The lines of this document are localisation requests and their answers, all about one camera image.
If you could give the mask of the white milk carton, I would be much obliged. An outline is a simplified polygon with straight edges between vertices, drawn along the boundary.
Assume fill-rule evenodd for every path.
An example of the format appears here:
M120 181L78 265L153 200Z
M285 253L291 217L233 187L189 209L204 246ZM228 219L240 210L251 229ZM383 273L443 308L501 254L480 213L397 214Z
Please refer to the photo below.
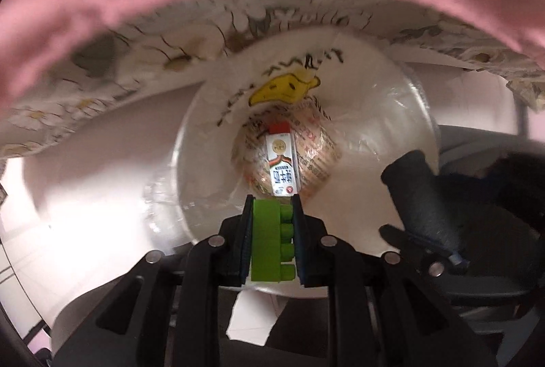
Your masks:
M299 192L297 148L289 122L272 124L265 136L271 192L291 197Z

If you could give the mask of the floral bed skirt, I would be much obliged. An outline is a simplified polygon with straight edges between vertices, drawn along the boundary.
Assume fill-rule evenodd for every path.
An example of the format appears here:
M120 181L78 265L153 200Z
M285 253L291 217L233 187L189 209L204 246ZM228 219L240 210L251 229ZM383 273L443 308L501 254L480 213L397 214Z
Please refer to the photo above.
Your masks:
M496 74L530 108L544 108L541 66L429 7L401 0L189 0L105 31L52 65L3 114L1 156L38 153L104 112L201 81L200 63L314 26L358 34L405 63Z

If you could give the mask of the green toy brick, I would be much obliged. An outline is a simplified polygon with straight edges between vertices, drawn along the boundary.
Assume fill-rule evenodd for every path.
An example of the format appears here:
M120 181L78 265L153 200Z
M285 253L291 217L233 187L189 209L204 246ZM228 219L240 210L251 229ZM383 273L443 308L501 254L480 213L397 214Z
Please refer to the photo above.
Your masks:
M254 200L250 278L280 283L296 278L293 207L276 200Z

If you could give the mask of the white trash bin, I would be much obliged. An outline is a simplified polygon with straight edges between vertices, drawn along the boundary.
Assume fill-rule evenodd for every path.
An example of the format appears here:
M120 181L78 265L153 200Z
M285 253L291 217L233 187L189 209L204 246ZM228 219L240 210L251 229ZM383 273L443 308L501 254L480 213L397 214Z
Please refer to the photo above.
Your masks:
M437 130L406 68L332 28L288 31L204 66L172 156L177 242L240 213L252 193L242 163L276 116L293 121L304 211L362 253L389 251L379 229L400 218L380 176L414 149L436 168Z

